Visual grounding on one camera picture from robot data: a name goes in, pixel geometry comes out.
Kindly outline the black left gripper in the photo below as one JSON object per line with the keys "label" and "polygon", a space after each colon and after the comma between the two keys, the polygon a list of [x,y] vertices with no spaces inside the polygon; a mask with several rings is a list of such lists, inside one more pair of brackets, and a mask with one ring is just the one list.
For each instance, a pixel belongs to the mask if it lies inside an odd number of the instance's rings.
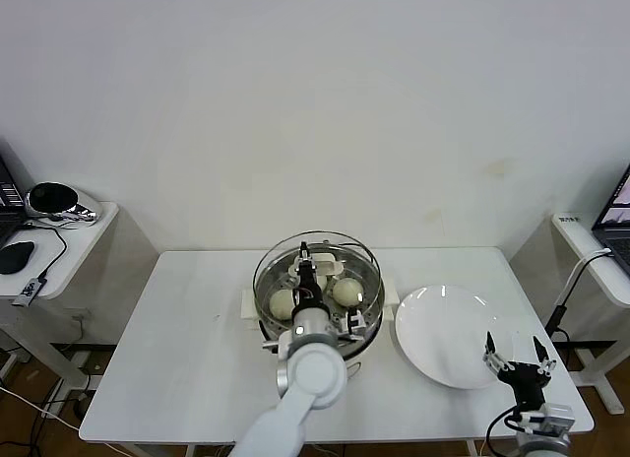
{"label": "black left gripper", "polygon": [[322,291],[317,282],[317,268],[317,260],[311,258],[307,242],[302,241],[298,255],[298,284],[293,289],[293,301],[296,306],[307,306],[323,301]]}

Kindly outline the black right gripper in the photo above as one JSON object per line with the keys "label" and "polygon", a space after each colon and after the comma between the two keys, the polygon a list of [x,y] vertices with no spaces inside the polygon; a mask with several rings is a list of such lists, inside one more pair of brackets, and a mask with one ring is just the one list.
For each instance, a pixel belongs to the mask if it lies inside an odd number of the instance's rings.
{"label": "black right gripper", "polygon": [[533,336],[535,354],[539,365],[505,360],[496,351],[490,331],[486,332],[483,362],[495,374],[500,382],[511,387],[518,412],[538,411],[545,403],[543,389],[551,379],[551,372],[557,366],[547,348]]}

